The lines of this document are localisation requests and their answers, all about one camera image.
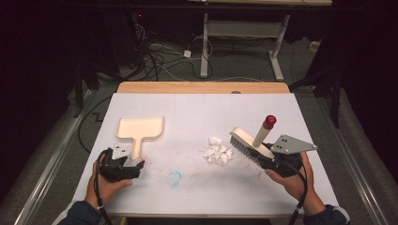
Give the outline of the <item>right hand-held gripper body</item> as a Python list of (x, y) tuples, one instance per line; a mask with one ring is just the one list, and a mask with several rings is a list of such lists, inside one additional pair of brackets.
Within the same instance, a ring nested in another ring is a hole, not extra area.
[(295, 137), (281, 135), (270, 147), (274, 154), (276, 172), (282, 177), (289, 177), (299, 172), (302, 167), (301, 152), (314, 151), (314, 143), (305, 142)]

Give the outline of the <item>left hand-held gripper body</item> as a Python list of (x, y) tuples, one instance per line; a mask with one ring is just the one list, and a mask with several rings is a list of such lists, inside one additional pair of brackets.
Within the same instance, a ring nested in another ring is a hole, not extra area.
[(104, 159), (99, 165), (99, 174), (107, 181), (114, 183), (125, 179), (134, 179), (140, 176), (141, 170), (137, 170), (134, 166), (125, 167), (124, 164), (127, 156), (113, 159), (114, 150), (108, 147), (103, 150)]

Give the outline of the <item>wooden brush with red tip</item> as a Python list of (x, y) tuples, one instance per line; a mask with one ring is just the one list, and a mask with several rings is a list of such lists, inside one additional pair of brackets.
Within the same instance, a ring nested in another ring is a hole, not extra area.
[(274, 115), (268, 115), (254, 137), (243, 129), (235, 127), (230, 132), (230, 143), (243, 155), (257, 163), (260, 167), (265, 168), (267, 164), (271, 164), (274, 161), (274, 155), (263, 145), (263, 141), (271, 132), (276, 122), (277, 119)]

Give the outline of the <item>pile of white paper scraps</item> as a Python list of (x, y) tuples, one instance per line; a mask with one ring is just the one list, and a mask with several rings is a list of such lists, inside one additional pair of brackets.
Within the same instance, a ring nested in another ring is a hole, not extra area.
[(223, 145), (218, 137), (208, 138), (208, 147), (203, 153), (203, 158), (212, 164), (226, 165), (233, 159), (231, 147)]

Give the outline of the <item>person's left hand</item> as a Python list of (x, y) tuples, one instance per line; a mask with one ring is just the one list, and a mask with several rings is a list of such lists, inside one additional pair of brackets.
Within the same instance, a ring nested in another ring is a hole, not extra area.
[(97, 161), (93, 163), (92, 174), (89, 178), (84, 197), (84, 201), (91, 204), (94, 208), (106, 205), (118, 191), (132, 185), (132, 181), (130, 179), (121, 180), (115, 183), (107, 181), (97, 173), (97, 164)]

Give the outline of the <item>person's right hand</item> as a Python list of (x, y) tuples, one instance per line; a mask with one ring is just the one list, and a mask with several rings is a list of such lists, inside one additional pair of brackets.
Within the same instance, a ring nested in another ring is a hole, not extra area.
[(276, 183), (282, 185), (286, 192), (298, 201), (302, 198), (302, 209), (306, 216), (313, 216), (326, 209), (326, 206), (317, 195), (314, 189), (314, 172), (312, 165), (305, 152), (302, 152), (301, 159), (303, 166), (299, 170), (301, 176), (305, 179), (304, 185), (299, 175), (283, 178), (273, 170), (266, 170), (266, 174)]

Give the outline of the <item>white table mat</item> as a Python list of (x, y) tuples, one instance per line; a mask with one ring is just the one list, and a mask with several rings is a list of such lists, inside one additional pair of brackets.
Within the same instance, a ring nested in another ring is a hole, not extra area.
[(113, 95), (89, 161), (118, 143), (122, 118), (163, 118), (163, 132), (142, 144), (145, 166), (131, 187), (106, 205), (113, 216), (288, 217), (297, 201), (241, 152), (226, 165), (203, 157), (211, 137), (230, 143), (241, 128), (255, 135), (266, 116), (277, 123), (270, 143), (283, 134), (305, 142), (312, 137), (292, 94), (126, 94)]

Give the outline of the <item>black metal stand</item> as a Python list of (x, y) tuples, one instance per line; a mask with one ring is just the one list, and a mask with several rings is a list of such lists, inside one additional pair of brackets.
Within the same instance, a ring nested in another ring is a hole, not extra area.
[(83, 97), (83, 85), (82, 85), (82, 74), (81, 74), (81, 64), (78, 63), (74, 69), (75, 78), (75, 100), (76, 109), (74, 117), (77, 118), (83, 109), (84, 97)]

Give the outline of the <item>wooden table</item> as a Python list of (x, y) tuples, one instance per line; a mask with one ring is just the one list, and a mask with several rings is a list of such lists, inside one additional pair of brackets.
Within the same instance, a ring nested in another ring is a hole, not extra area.
[(147, 94), (288, 94), (282, 82), (122, 82), (117, 93)]

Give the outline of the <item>metal floor rail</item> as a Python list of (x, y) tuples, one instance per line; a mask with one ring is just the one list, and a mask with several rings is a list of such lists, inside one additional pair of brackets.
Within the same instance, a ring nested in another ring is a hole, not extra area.
[(337, 139), (339, 144), (339, 151), (343, 156), (343, 162), (347, 167), (348, 173), (350, 174), (356, 189), (361, 197), (367, 212), (369, 213), (374, 225), (389, 225), (384, 213), (382, 212), (380, 205), (375, 197), (375, 194), (365, 179), (364, 174), (360, 170), (358, 162), (354, 159), (351, 149), (349, 148), (342, 131), (335, 127), (329, 115), (329, 107), (327, 102), (323, 98), (316, 100), (321, 112), (326, 117), (331, 130)]
[(20, 197), (23, 207), (12, 225), (32, 224), (68, 152), (70, 140), (96, 94), (96, 91), (86, 90), (83, 93), (83, 106), (79, 108), (77, 102), (72, 104), (29, 158), (15, 184), (15, 197)]

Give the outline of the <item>white metal desk frame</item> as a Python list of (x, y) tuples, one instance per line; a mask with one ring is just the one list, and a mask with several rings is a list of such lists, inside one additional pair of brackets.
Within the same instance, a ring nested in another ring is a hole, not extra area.
[[(329, 7), (331, 0), (190, 0), (199, 2), (204, 7), (226, 4), (227, 6), (237, 5), (238, 7)], [(279, 22), (244, 22), (240, 19), (213, 20), (209, 19), (209, 14), (204, 14), (203, 35), (201, 39), (201, 71), (200, 76), (207, 78), (209, 73), (209, 56), (213, 46), (208, 39), (213, 37), (238, 37), (238, 38), (275, 38), (276, 44), (272, 51), (268, 52), (268, 60), (273, 69), (275, 79), (283, 81), (283, 74), (278, 62), (278, 53), (281, 48), (283, 37), (290, 19), (290, 13), (284, 13)]]

